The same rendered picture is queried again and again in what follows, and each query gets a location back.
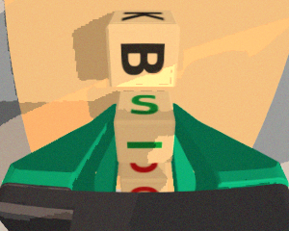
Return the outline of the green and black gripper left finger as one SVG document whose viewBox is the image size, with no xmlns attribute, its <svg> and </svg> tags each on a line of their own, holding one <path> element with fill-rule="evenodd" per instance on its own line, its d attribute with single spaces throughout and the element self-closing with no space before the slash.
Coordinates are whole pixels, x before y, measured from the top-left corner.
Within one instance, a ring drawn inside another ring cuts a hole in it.
<svg viewBox="0 0 289 231">
<path fill-rule="evenodd" d="M 113 104 L 89 123 L 11 163 L 4 183 L 115 192 L 118 155 Z"/>
</svg>

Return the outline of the orange flat mat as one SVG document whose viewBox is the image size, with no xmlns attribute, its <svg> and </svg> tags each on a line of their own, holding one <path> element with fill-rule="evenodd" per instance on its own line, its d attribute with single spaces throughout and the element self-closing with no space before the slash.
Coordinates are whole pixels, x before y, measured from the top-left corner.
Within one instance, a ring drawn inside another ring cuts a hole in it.
<svg viewBox="0 0 289 231">
<path fill-rule="evenodd" d="M 112 89 L 114 11 L 172 11 L 180 27 L 173 89 Z M 289 54 L 289 0 L 5 0 L 13 77 L 31 152 L 89 123 L 121 91 L 172 103 L 253 147 Z"/>
</svg>

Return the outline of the beige letter block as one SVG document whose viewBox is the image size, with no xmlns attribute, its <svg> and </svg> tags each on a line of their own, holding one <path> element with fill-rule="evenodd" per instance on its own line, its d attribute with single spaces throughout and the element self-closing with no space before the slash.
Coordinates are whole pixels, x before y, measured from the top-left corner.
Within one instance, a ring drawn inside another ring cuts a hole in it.
<svg viewBox="0 0 289 231">
<path fill-rule="evenodd" d="M 114 119 L 120 163 L 169 163 L 175 118 L 169 91 L 121 91 Z"/>
<path fill-rule="evenodd" d="M 119 183 L 122 192 L 167 192 L 168 165 L 167 163 L 120 164 Z"/>
<path fill-rule="evenodd" d="M 106 26 L 110 87 L 173 89 L 179 35 L 172 11 L 114 11 Z"/>
</svg>

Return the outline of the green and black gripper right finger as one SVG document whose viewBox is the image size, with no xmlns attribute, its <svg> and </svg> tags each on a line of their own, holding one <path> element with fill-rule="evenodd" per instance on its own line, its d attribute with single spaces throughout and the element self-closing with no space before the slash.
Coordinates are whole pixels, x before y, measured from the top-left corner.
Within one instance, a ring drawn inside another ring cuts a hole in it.
<svg viewBox="0 0 289 231">
<path fill-rule="evenodd" d="M 177 104 L 172 106 L 175 192 L 289 186 L 278 161 L 200 122 Z"/>
</svg>

